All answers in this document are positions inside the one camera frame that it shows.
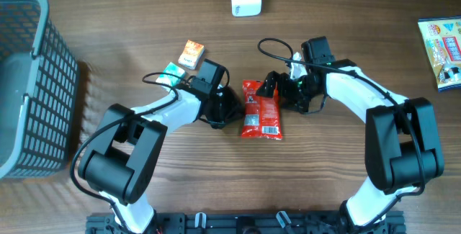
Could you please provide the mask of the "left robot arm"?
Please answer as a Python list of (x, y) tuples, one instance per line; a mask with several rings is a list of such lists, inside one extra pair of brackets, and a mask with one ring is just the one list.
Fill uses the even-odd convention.
[(76, 152), (70, 167), (75, 186), (109, 203), (112, 213), (87, 218), (87, 233), (161, 233), (145, 191), (166, 136), (203, 121), (213, 129), (243, 117), (244, 108), (229, 85), (228, 69), (204, 60), (197, 75), (181, 78), (167, 96), (129, 109), (113, 104), (97, 131)]

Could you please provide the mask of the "grey plastic basket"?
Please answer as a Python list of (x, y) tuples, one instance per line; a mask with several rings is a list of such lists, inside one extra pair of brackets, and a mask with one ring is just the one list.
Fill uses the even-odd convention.
[(2, 179), (65, 167), (79, 76), (48, 0), (1, 0)]

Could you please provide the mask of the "yellow snack bag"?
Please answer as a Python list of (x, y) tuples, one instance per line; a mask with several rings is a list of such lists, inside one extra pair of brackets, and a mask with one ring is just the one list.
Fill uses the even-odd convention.
[(418, 21), (438, 91), (460, 88), (460, 16)]

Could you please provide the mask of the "orange small box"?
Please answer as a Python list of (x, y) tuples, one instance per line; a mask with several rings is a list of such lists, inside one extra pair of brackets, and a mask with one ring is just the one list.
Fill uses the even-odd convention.
[(204, 45), (188, 40), (182, 54), (179, 56), (178, 63), (188, 69), (194, 70), (204, 51)]

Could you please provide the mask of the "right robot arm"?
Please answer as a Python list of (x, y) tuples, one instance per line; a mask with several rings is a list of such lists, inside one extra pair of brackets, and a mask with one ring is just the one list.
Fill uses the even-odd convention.
[(291, 109), (310, 114), (313, 98), (341, 102), (365, 123), (367, 178), (337, 214), (338, 233), (364, 233), (383, 225), (404, 197), (423, 194), (443, 174), (444, 158), (431, 102), (395, 94), (367, 77), (349, 59), (337, 60), (326, 37), (301, 45), (302, 60), (284, 58), (289, 73), (272, 71), (257, 90), (281, 96)]

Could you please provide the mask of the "red candy bag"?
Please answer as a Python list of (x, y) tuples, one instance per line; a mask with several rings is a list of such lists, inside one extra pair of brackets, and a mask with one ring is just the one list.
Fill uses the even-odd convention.
[(241, 137), (281, 140), (278, 90), (274, 90), (272, 98), (258, 96), (256, 91), (262, 85), (263, 82), (257, 80), (244, 80), (242, 83), (245, 117)]

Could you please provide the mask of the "teal small box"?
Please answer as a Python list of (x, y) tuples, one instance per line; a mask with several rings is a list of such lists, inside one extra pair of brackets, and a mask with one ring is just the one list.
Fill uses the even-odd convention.
[(162, 87), (167, 91), (171, 91), (171, 86), (176, 86), (186, 76), (186, 71), (174, 63), (169, 63), (162, 74), (156, 79), (157, 83), (162, 84)]

